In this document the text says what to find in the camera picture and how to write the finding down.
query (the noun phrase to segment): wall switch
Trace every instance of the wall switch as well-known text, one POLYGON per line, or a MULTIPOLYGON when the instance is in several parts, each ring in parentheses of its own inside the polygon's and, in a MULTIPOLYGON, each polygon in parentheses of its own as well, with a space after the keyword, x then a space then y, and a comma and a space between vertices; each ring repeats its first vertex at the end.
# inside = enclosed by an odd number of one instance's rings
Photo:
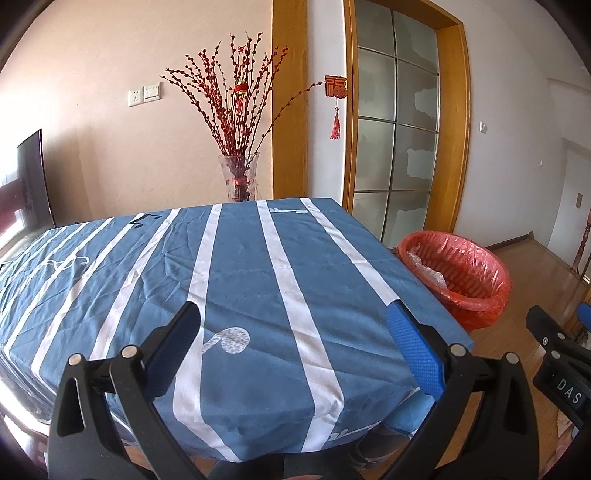
POLYGON ((160 84, 144 87, 144 103, 160 100, 160 84))
POLYGON ((135 106, 144 103, 143 90, 143 88, 140 88, 139 90, 130 90, 127 92, 127 105, 135 106))

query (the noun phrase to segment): metal screw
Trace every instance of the metal screw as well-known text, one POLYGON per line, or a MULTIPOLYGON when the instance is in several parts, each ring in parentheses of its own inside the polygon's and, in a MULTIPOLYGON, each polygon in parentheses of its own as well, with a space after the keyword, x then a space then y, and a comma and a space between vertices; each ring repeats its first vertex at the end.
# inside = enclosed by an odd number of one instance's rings
POLYGON ((70 358, 68 359, 68 363, 70 365, 78 365, 80 362, 82 362, 82 355, 79 353, 75 353, 74 355, 70 355, 70 358))
POLYGON ((133 358, 138 353, 138 348, 135 345, 128 345, 121 350, 121 356, 123 358, 133 358))
POLYGON ((517 365, 519 363, 519 357, 516 353, 509 352, 505 355, 505 358, 510 364, 517 365))
POLYGON ((450 347, 450 350, 451 350, 453 356, 464 356, 464 355, 466 355, 466 347, 464 347, 463 345, 460 345, 459 343, 454 343, 450 347))

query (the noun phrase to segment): trash can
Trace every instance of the trash can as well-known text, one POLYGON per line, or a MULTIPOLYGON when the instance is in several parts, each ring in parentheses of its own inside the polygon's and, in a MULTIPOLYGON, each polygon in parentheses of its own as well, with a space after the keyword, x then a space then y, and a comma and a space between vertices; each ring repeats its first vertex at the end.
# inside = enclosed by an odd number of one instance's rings
POLYGON ((494 324, 506 308, 512 287, 506 266, 467 238, 415 232, 397 255, 467 332, 494 324))

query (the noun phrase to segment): glass pane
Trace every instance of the glass pane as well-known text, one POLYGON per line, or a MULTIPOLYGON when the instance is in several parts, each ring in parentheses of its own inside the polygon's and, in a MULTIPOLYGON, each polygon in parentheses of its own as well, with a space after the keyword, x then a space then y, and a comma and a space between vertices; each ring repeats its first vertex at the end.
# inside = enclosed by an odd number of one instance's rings
POLYGON ((392 190, 430 190, 437 134, 398 126, 392 190))
POLYGON ((435 30, 398 12, 394 12, 394 26, 398 58, 437 73, 435 30))
POLYGON ((437 128, 437 84, 437 75, 434 73, 399 61, 398 121, 435 130, 437 128))
POLYGON ((396 60, 359 50, 359 114, 394 120, 396 60))
POLYGON ((393 124, 359 120, 355 190, 389 189, 393 149, 393 124))
POLYGON ((384 245, 397 247, 409 233, 423 230, 427 215, 428 192, 392 192, 388 207, 388 219, 384 245))
POLYGON ((366 0, 356 0, 355 14, 359 46, 394 55, 394 29, 390 9, 366 0))
POLYGON ((353 216, 377 238, 382 237, 387 201, 387 193, 356 193, 353 197, 353 216))

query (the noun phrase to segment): blue striped tablecloth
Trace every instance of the blue striped tablecloth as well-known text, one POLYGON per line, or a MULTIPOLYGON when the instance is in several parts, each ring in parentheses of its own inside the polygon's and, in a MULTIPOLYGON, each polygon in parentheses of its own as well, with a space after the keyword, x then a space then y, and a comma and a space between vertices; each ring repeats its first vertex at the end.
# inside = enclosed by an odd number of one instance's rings
MULTIPOLYGON (((54 395, 69 355, 139 345, 186 300, 203 328, 155 401, 188 453, 245 461, 410 433, 430 397, 385 326, 401 298, 448 343, 471 340, 329 199, 140 213, 47 232, 0 274, 0 344, 54 395)), ((109 397, 122 416, 116 398, 109 397)))

